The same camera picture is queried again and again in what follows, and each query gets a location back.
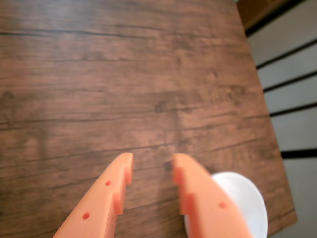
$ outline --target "white bowl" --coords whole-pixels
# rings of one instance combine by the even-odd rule
[[[267,211],[257,187],[249,179],[235,172],[222,172],[211,176],[237,205],[252,237],[267,238]],[[187,215],[184,220],[187,236],[189,236],[189,219]]]

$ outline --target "wooden table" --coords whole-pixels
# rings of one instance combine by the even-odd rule
[[[296,221],[232,0],[0,1],[0,236],[50,238],[119,153],[135,155],[116,238],[184,238],[173,152],[260,189]]]

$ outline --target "gray floor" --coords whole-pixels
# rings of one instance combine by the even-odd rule
[[[317,158],[284,160],[298,222],[271,238],[317,237]]]

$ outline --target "dark stripe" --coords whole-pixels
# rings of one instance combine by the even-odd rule
[[[43,32],[52,34],[76,34],[76,35],[91,35],[91,36],[110,36],[110,37],[121,37],[121,38],[137,38],[137,39],[153,39],[153,37],[147,36],[135,36],[135,35],[122,35],[114,33],[104,32],[90,32],[90,31],[76,31],[76,30],[50,30],[50,29],[23,29],[27,32]]]
[[[310,41],[310,42],[308,42],[308,43],[306,43],[306,44],[303,44],[303,45],[301,45],[301,46],[295,48],[295,49],[292,49],[292,50],[290,50],[290,51],[288,51],[288,52],[286,52],[286,53],[283,53],[283,54],[281,54],[281,55],[279,55],[279,56],[277,56],[277,57],[275,57],[275,58],[273,58],[273,59],[270,59],[270,60],[268,60],[268,61],[266,61],[266,62],[264,62],[264,63],[261,63],[260,65],[258,65],[258,66],[256,67],[256,69],[260,69],[260,68],[263,68],[263,67],[265,67],[265,66],[268,66],[268,65],[271,64],[271,63],[274,63],[274,62],[276,62],[276,61],[278,61],[278,60],[281,60],[281,59],[283,59],[283,58],[285,58],[285,57],[288,57],[288,56],[290,56],[290,55],[292,55],[292,54],[294,54],[294,53],[296,53],[296,52],[298,52],[298,51],[301,51],[301,50],[303,50],[303,49],[305,49],[305,48],[307,48],[307,47],[309,47],[309,46],[312,46],[312,45],[314,45],[314,44],[316,44],[316,43],[317,43],[317,39],[314,39],[314,40],[312,40],[312,41]]]
[[[279,84],[270,86],[270,87],[268,87],[268,88],[265,88],[265,89],[263,89],[263,92],[266,93],[266,92],[269,92],[269,91],[271,91],[271,90],[274,90],[274,89],[277,89],[277,88],[281,88],[281,87],[284,87],[284,86],[289,85],[289,84],[292,84],[292,83],[297,83],[297,82],[299,82],[299,81],[302,81],[302,80],[304,80],[304,79],[308,79],[308,78],[313,77],[313,76],[316,76],[316,75],[317,75],[317,71],[314,71],[314,72],[311,72],[311,73],[302,75],[302,76],[300,76],[300,77],[293,78],[293,79],[288,80],[288,81],[286,81],[286,82],[282,82],[282,83],[279,83]]]
[[[281,152],[283,159],[317,157],[317,149],[291,150]]]
[[[18,33],[18,32],[0,32],[0,36],[40,36],[39,34],[29,34],[29,33]]]
[[[298,4],[304,2],[306,0],[289,0],[284,5],[276,9],[275,11],[271,12],[269,15],[264,17],[262,20],[254,24],[252,27],[246,30],[247,37],[251,36],[252,34],[256,33],[258,30],[260,30],[265,25],[269,24],[279,16],[285,14],[292,8],[296,7]]]
[[[289,108],[289,109],[278,111],[278,112],[275,112],[275,113],[270,113],[269,115],[271,117],[279,116],[279,115],[282,115],[282,114],[293,113],[293,112],[304,110],[304,109],[308,109],[308,108],[314,108],[316,106],[317,106],[317,102],[306,104],[306,105],[302,105],[302,106],[295,107],[295,108]]]

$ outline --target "white object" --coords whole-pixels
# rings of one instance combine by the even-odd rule
[[[264,93],[271,113],[317,102],[317,76]]]
[[[280,59],[258,70],[262,88],[316,71],[317,45]]]
[[[257,187],[249,179],[235,172],[217,173],[211,177],[237,205],[253,238],[266,238],[267,212]],[[187,215],[184,220],[187,236],[189,236],[189,218]]]
[[[317,147],[316,107],[275,116],[271,119],[281,151]]]
[[[256,65],[317,37],[317,1],[307,0],[248,38]]]

